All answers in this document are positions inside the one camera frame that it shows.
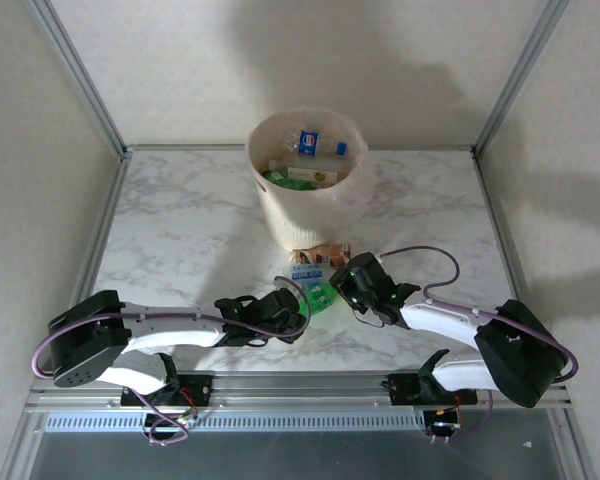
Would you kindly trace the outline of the copper brown label bottle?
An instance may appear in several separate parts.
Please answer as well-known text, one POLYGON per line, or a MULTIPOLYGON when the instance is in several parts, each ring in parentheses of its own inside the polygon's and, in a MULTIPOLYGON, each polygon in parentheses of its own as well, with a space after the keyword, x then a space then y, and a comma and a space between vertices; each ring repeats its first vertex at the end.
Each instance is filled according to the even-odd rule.
POLYGON ((351 246, 349 244, 323 244, 313 248, 296 249, 289 255, 292 265, 327 265, 341 267, 351 259, 351 246))

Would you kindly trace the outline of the clear bottle blue-white label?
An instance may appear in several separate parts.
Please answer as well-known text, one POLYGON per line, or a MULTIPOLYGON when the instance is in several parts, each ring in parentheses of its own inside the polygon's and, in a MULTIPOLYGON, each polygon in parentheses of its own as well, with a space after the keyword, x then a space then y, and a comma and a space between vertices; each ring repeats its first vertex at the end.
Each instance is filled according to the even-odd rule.
POLYGON ((332 269, 322 264, 296 264, 289 267, 290 279, 305 292, 328 284, 331 274, 332 269))

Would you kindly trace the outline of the clear Pepsi bottle blue cap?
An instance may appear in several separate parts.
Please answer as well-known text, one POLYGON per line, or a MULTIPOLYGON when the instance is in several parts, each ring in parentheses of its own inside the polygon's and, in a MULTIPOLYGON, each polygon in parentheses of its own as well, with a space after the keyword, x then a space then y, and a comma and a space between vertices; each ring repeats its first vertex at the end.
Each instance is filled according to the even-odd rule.
POLYGON ((310 157, 343 157, 348 150, 345 142, 310 130, 285 132, 283 145, 289 152, 310 157))

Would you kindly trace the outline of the grey metal panel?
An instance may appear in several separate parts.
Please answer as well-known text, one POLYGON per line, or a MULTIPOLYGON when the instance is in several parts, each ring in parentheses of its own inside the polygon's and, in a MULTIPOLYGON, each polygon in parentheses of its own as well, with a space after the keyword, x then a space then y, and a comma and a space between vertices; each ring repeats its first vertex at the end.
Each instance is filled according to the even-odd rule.
POLYGON ((599 480, 559 409, 469 411, 473 433, 451 441, 416 430, 198 432, 172 446, 136 432, 46 433, 49 415, 24 417, 0 480, 599 480))

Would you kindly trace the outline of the aluminium rear crossbar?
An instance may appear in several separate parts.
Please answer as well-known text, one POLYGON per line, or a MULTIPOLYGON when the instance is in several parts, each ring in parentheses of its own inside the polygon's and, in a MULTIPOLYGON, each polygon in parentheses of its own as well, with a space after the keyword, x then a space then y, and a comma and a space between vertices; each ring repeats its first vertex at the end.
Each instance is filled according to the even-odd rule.
MULTIPOLYGON (((245 150, 244 143, 224 143, 224 144, 186 144, 186 143, 145 143, 131 144, 126 148, 129 151, 212 151, 212 150, 245 150)), ((404 145, 383 145, 371 144, 369 150, 372 151, 472 151, 474 145, 470 144, 404 144, 404 145)))

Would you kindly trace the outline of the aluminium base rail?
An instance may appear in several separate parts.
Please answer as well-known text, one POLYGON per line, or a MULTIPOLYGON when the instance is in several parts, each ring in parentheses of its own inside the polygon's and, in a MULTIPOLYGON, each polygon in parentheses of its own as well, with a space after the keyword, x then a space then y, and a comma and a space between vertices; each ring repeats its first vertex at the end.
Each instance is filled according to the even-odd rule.
MULTIPOLYGON (((212 377, 207 409, 226 411, 387 410, 386 372, 220 372, 212 377)), ((30 411, 122 408, 123 389, 103 382, 59 388, 36 379, 25 402, 30 411)))

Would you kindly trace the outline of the aluminium side rail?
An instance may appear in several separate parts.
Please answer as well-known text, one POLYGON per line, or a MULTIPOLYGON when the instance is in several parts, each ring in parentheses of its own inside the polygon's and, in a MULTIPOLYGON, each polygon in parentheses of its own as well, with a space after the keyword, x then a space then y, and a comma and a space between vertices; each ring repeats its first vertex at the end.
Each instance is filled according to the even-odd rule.
POLYGON ((123 153, 116 164, 112 180, 105 189, 105 196, 91 230, 86 255, 72 292, 71 306, 80 303, 93 293, 132 156, 132 149, 127 149, 123 153))
POLYGON ((483 197, 487 204, 489 217, 497 238, 498 248, 505 266, 510 288, 517 300, 525 301, 529 294, 528 283, 524 275, 505 211, 497 196, 496 186, 489 179, 485 160, 478 154, 476 149, 472 151, 472 155, 476 174, 483 197))

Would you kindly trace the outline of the aluminium frame post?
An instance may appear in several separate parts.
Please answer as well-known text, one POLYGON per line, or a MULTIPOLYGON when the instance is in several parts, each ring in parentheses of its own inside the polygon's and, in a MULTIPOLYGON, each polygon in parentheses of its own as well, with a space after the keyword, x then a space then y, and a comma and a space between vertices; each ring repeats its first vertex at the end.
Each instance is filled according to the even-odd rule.
POLYGON ((553 34, 570 0, 547 0, 538 20, 529 34, 521 53, 505 81, 486 122, 472 146, 476 162, 486 152, 507 117, 526 79, 553 34))
POLYGON ((66 69, 79 97, 104 135, 107 144, 118 158, 128 158, 128 147, 106 108, 101 95, 97 91, 51 0, 24 1, 47 36, 52 49, 66 69))

